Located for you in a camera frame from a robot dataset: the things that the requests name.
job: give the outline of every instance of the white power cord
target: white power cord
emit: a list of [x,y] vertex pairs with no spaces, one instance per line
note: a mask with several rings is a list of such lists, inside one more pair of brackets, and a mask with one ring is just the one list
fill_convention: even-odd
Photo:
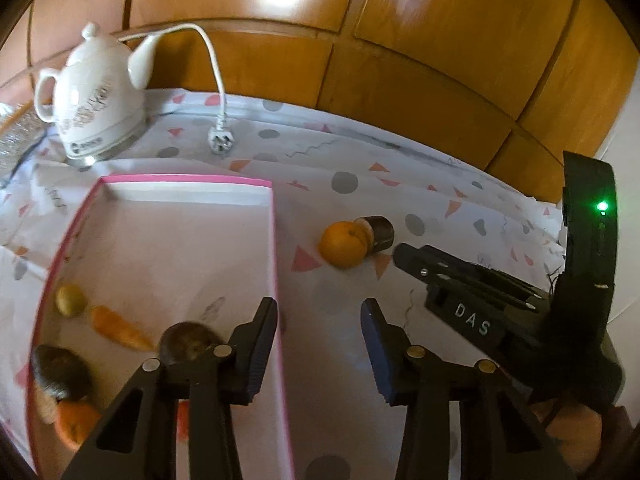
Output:
[[181,23],[180,25],[174,25],[173,27],[164,28],[162,30],[153,30],[151,32],[138,32],[136,34],[130,34],[118,38],[118,41],[125,42],[130,40],[138,40],[140,38],[146,38],[147,36],[164,36],[171,32],[177,32],[178,30],[192,29],[197,31],[204,40],[209,52],[209,59],[211,60],[211,68],[213,69],[213,75],[216,78],[216,85],[218,86],[218,93],[220,94],[220,110],[218,111],[218,121],[215,129],[209,130],[209,146],[215,153],[227,152],[234,143],[234,136],[231,130],[226,126],[226,91],[225,84],[222,81],[222,74],[220,73],[220,67],[218,65],[218,57],[216,51],[213,48],[213,43],[209,35],[204,31],[202,27],[195,23]]

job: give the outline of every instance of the metal screw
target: metal screw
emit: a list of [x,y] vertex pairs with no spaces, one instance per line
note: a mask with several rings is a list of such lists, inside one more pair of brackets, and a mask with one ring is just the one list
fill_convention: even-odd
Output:
[[233,349],[229,345],[218,345],[213,349],[213,355],[216,357],[228,357]]
[[406,349],[406,354],[414,359],[422,359],[427,351],[420,345],[411,345]]
[[155,357],[152,357],[151,359],[147,359],[145,362],[142,363],[142,369],[145,372],[155,372],[156,370],[158,370],[159,367],[160,367],[160,361]]
[[489,359],[480,359],[478,361],[478,370],[480,370],[483,374],[492,374],[494,373],[498,367],[495,365],[493,361],[489,361]]

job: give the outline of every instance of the wire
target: wire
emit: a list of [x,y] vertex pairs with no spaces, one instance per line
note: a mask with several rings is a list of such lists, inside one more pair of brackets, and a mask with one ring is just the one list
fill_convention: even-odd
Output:
[[222,74],[220,73],[220,66],[218,65],[218,57],[216,56],[216,51],[213,48],[213,43],[211,43],[211,38],[204,31],[202,27],[196,25],[195,23],[181,23],[180,25],[174,25],[173,27],[164,28],[162,30],[153,30],[150,32],[138,32],[136,34],[129,34],[128,36],[123,36],[122,38],[118,38],[118,41],[131,41],[138,40],[140,38],[146,38],[147,36],[164,36],[165,34],[169,34],[171,32],[177,32],[178,30],[192,29],[197,31],[204,40],[205,45],[207,46],[207,51],[209,52],[209,59],[211,60],[211,68],[213,69],[213,75],[216,78],[216,85],[218,86],[218,93],[220,94],[220,111],[218,113],[218,124],[216,125],[216,129],[218,131],[222,131],[226,129],[226,91],[225,84],[222,81]]

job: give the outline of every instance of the kettle base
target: kettle base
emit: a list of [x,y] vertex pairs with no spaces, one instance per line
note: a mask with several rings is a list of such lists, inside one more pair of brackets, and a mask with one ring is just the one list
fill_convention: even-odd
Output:
[[98,152],[93,152],[91,154],[85,154],[82,156],[77,155],[69,155],[66,153],[65,163],[74,167],[74,168],[90,168],[96,162],[100,162],[102,160],[108,160],[109,158],[114,157],[118,153],[123,152],[127,148],[129,148],[134,142],[136,142],[142,135],[146,132],[146,115],[144,110],[141,110],[141,114],[138,112],[133,116],[129,116],[126,120],[122,121],[112,128],[120,126],[122,127],[126,121],[130,121],[132,119],[136,120],[135,126],[127,130],[126,133],[120,136],[116,143],[112,144],[106,149],[99,150]]

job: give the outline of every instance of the kettle handle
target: kettle handle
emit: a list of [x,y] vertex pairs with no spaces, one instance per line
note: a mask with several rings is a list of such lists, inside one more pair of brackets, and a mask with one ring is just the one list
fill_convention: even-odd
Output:
[[41,118],[46,123],[52,123],[55,121],[53,114],[48,114],[42,103],[40,102],[40,91],[42,90],[42,84],[52,77],[58,82],[58,76],[60,75],[60,70],[55,70],[54,68],[43,68],[40,70],[40,76],[38,78],[38,82],[36,83],[36,88],[33,96],[33,108],[35,108],[36,113],[39,118]]

